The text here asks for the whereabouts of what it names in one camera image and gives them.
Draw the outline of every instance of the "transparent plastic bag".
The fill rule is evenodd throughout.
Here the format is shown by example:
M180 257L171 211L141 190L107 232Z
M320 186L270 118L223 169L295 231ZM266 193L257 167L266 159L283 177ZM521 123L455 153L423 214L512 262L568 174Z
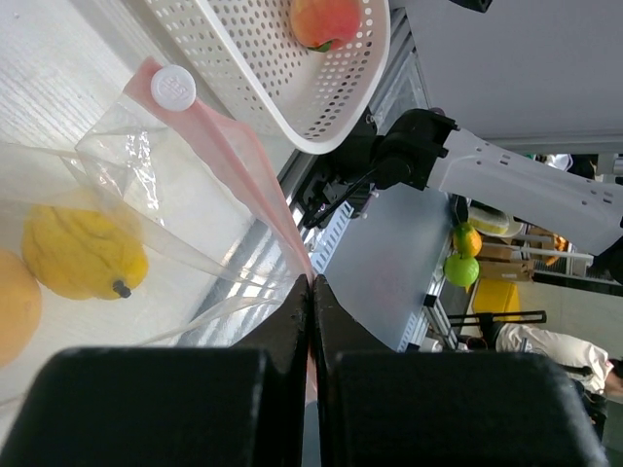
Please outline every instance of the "transparent plastic bag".
M0 430L41 365L63 348L229 345L275 310L300 274L312 279L308 254L254 133L198 100L183 112L158 106L150 84L160 68L147 59L75 153L1 148L0 247L30 258L29 268L46 285L40 285L36 332L0 368ZM46 236L60 229L56 222L79 237L75 248L96 254L81 253L67 266L70 242L61 234L56 243ZM33 230L40 236L28 240ZM123 247L102 246L111 232ZM135 285L123 292L131 295L110 300L116 299L110 289L117 275L140 275L135 260L119 266L138 255L137 248L146 256L146 275L137 285L122 280ZM100 263L91 268L99 260L114 271L98 276L103 286L91 276L92 269L101 270ZM69 285L50 279L59 269L70 276Z
M400 66L396 79L374 115L379 134L387 134L393 124L408 110L426 107L417 56L410 53Z

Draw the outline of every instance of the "white basket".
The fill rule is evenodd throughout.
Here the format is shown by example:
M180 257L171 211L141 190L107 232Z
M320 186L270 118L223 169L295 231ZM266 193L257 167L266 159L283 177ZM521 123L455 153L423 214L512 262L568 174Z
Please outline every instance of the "white basket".
M386 0L361 0L355 40L308 51L295 39L290 0L144 0L234 118L324 154L348 136L389 51Z

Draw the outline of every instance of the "robotic arm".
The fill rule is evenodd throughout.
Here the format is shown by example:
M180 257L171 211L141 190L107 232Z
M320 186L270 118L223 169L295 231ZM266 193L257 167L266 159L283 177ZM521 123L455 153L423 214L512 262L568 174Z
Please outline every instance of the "robotic arm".
M398 183L476 199L562 235L596 256L623 283L623 187L597 183L484 141L455 121L416 109L396 121L387 136L352 136L328 156L349 188ZM318 225L332 209L314 219Z

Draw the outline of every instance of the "lemon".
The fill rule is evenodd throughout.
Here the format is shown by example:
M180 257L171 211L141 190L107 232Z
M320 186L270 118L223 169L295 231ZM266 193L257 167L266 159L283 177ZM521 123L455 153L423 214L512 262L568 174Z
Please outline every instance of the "lemon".
M0 367L30 342L41 318L41 290L18 255L0 249Z
M463 222L455 227L453 243L461 256L474 258L483 248L483 239L471 224Z
M42 284L73 300L125 299L148 270L141 242L98 211L34 206L21 253Z

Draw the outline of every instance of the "person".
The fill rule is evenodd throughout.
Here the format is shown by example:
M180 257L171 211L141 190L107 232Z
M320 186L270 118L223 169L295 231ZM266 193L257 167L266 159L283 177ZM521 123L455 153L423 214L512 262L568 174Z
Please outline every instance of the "person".
M587 392L623 397L623 363L588 341L520 323L484 321L480 327L489 349L516 352L527 340L528 351L551 358Z

